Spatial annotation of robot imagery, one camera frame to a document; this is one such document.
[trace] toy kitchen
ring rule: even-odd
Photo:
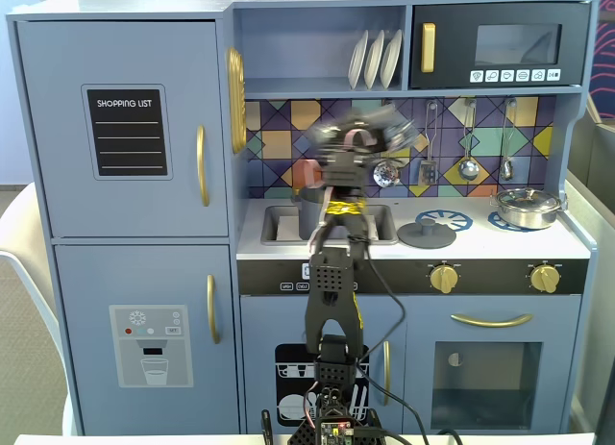
[[[363,369],[428,433],[567,432],[598,250],[564,181],[598,10],[49,0],[10,14],[79,433],[260,433],[263,409],[293,433],[313,415],[309,130],[383,106],[416,133],[362,190],[407,319]],[[399,309],[369,268],[354,288],[369,348]],[[418,433],[360,375],[350,405]]]

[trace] cup icon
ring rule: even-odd
[[[145,382],[147,385],[166,385],[166,375],[169,369],[169,360],[166,358],[144,358],[141,361]]]

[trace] water dispenser panel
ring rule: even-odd
[[[110,306],[121,387],[192,387],[186,306]]]

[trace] oven door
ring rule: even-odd
[[[406,397],[428,433],[560,433],[580,296],[407,296]],[[418,433],[404,415],[404,433]]]
[[[414,7],[410,87],[580,85],[590,5]]]

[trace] silver pot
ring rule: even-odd
[[[293,196],[292,201],[299,210],[299,237],[302,240],[309,240],[311,233],[316,229],[324,196],[323,188],[308,187],[303,187]]]
[[[503,221],[524,229],[546,229],[561,210],[558,198],[533,188],[513,188],[496,195],[495,204]]]

